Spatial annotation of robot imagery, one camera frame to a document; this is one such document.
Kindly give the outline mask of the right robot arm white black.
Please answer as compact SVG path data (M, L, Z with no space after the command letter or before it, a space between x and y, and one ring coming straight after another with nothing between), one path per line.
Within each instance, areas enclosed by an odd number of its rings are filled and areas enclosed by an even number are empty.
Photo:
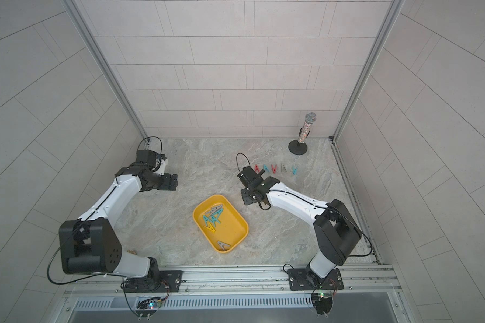
M237 174L244 185L243 203L280 208L313 226L319 250L307 266L307 277L314 282L326 278L346 262L362 239L362 231L341 201L328 203L310 198L277 178L263 178L263 174L249 166Z

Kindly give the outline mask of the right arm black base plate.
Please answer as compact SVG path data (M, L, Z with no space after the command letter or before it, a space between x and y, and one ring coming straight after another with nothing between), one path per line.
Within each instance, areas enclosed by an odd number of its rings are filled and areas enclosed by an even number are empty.
M317 278L314 274L309 276L305 269L284 269L288 275L291 291L308 291L315 289L316 291L339 291L344 289L342 276L338 268L329 272L324 279Z

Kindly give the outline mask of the yellow plastic storage box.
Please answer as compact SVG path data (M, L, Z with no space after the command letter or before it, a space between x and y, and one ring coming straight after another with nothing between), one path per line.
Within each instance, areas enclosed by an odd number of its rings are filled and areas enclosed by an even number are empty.
M204 215L211 218L216 229L215 233L206 228ZM212 248L219 253L230 252L249 233L246 220L223 195L212 195L200 203L193 211L193 220ZM218 246L218 241L229 244L231 248L222 250Z

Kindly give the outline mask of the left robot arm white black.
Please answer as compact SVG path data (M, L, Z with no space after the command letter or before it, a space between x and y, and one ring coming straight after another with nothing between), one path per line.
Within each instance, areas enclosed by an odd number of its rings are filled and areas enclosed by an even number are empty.
M139 192L176 190L178 176L165 172L167 164L163 153L137 151L136 161L116 173L111 186L88 211L61 225L59 252L64 273L158 279L156 259L128 252L117 238L114 226Z

